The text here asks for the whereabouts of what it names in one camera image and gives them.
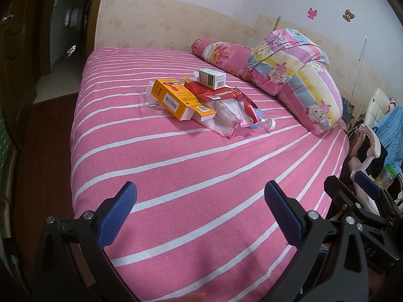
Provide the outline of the clear plastic water bottle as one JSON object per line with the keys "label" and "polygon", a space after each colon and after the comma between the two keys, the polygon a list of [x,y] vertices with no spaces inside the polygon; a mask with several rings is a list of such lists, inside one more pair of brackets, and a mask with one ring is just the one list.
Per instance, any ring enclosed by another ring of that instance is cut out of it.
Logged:
{"label": "clear plastic water bottle", "polygon": [[256,108],[254,110],[255,114],[257,115],[258,122],[254,123],[252,126],[249,126],[249,128],[252,130],[264,130],[265,132],[271,132],[274,130],[276,121],[268,117],[264,111]]}

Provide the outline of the white pink-edged towel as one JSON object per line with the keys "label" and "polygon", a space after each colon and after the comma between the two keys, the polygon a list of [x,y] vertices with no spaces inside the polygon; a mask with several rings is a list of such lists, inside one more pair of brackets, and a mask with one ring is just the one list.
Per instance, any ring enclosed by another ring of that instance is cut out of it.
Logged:
{"label": "white pink-edged towel", "polygon": [[196,112],[192,119],[222,137],[232,138],[237,129],[247,128],[260,121],[256,109],[242,99],[212,100],[205,105],[215,111],[211,119],[202,120]]}

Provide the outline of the orange cardboard box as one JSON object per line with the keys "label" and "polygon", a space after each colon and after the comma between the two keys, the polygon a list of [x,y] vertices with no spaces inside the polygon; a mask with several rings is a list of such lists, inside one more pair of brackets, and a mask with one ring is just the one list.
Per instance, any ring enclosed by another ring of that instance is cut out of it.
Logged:
{"label": "orange cardboard box", "polygon": [[156,79],[151,94],[178,121],[187,121],[192,118],[207,121],[216,115],[214,109],[201,103],[194,94],[175,79]]}

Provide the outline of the large red package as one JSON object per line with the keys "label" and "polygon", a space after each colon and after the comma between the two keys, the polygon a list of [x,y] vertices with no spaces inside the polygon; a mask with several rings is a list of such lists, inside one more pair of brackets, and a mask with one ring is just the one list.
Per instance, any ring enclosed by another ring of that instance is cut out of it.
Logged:
{"label": "large red package", "polygon": [[184,85],[192,94],[194,94],[198,100],[202,103],[210,102],[212,100],[226,100],[229,98],[242,99],[245,102],[249,102],[254,108],[257,109],[257,105],[240,89],[223,87],[221,89],[212,90],[199,82],[191,81]]}

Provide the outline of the white green small carton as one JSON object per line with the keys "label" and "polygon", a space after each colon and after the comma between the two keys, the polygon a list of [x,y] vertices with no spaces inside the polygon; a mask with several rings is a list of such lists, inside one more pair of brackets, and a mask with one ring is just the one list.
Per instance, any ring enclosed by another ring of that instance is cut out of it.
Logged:
{"label": "white green small carton", "polygon": [[221,89],[226,84],[226,73],[203,67],[199,69],[198,81],[212,89]]}

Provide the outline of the green lidded plastic jar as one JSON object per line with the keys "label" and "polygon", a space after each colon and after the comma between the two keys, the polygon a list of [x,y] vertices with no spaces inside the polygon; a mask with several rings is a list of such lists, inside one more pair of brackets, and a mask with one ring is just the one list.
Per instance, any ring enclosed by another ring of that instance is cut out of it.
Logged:
{"label": "green lidded plastic jar", "polygon": [[386,166],[381,170],[378,177],[375,179],[375,184],[383,190],[387,190],[390,185],[394,182],[397,174],[390,164],[386,164]]}

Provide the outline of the blue cloth on chair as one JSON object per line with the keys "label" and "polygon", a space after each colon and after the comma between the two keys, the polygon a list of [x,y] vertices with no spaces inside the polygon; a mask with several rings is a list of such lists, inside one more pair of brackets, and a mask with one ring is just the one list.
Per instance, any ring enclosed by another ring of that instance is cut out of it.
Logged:
{"label": "blue cloth on chair", "polygon": [[388,112],[376,125],[372,127],[378,136],[381,145],[387,151],[385,164],[390,164],[396,174],[402,172],[403,158],[403,129],[402,129],[403,110],[397,105],[392,111]]}

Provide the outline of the white office chair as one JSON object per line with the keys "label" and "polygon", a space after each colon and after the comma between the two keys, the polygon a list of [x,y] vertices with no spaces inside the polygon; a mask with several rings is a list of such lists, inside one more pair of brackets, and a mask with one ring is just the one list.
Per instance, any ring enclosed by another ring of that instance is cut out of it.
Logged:
{"label": "white office chair", "polygon": [[[397,105],[394,99],[389,99],[380,89],[377,89],[368,105],[364,121],[358,127],[359,137],[350,153],[348,169],[351,172],[350,179],[353,182],[355,196],[363,201],[372,201],[372,199],[364,196],[364,191],[354,182],[354,174],[361,170],[375,183],[376,177],[386,166],[387,151],[381,145],[372,127]],[[402,181],[402,172],[397,174],[396,178]]]}

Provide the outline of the pink white striped bed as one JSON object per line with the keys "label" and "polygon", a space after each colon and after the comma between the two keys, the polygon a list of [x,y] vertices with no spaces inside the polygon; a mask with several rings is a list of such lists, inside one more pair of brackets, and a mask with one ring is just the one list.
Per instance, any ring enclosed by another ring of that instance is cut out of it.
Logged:
{"label": "pink white striped bed", "polygon": [[127,181],[137,202],[106,247],[142,301],[202,293],[207,301],[260,301],[295,253],[264,201],[276,180],[324,215],[324,180],[339,175],[349,140],[303,127],[275,98],[228,81],[274,118],[273,131],[224,138],[146,104],[156,79],[191,77],[205,63],[184,51],[99,48],[83,70],[70,136],[72,207],[96,209]]}

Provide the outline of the folded cartoon sheep quilt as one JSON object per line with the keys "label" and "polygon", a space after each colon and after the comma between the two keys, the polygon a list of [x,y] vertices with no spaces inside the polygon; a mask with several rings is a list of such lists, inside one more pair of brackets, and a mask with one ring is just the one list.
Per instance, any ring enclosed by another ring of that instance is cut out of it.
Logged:
{"label": "folded cartoon sheep quilt", "polygon": [[252,82],[318,136],[342,118],[342,97],[328,67],[326,53],[290,28],[266,36],[252,49],[247,64]]}

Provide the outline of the pink floral bolster pillow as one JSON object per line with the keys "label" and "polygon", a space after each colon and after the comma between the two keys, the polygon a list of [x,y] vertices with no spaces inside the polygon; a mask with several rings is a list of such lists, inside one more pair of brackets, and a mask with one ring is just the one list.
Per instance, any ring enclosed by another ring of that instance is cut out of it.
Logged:
{"label": "pink floral bolster pillow", "polygon": [[252,82],[248,71],[248,59],[252,49],[240,44],[220,42],[211,38],[200,38],[191,45],[191,53],[211,65]]}

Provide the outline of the dark bear wall sticker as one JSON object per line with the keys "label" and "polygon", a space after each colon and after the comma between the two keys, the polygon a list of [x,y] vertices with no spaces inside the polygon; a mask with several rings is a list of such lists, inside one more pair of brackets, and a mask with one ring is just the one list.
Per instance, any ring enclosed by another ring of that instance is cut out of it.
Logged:
{"label": "dark bear wall sticker", "polygon": [[346,9],[344,14],[342,15],[342,18],[346,21],[346,22],[350,22],[352,19],[355,18],[355,14],[353,14],[349,9]]}

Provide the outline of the pink bear wall sticker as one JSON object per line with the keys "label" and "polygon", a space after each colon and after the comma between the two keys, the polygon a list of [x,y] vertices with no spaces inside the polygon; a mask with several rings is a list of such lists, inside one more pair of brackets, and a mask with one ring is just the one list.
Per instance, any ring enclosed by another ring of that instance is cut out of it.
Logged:
{"label": "pink bear wall sticker", "polygon": [[313,8],[309,8],[307,11],[307,18],[314,20],[317,17],[318,11]]}

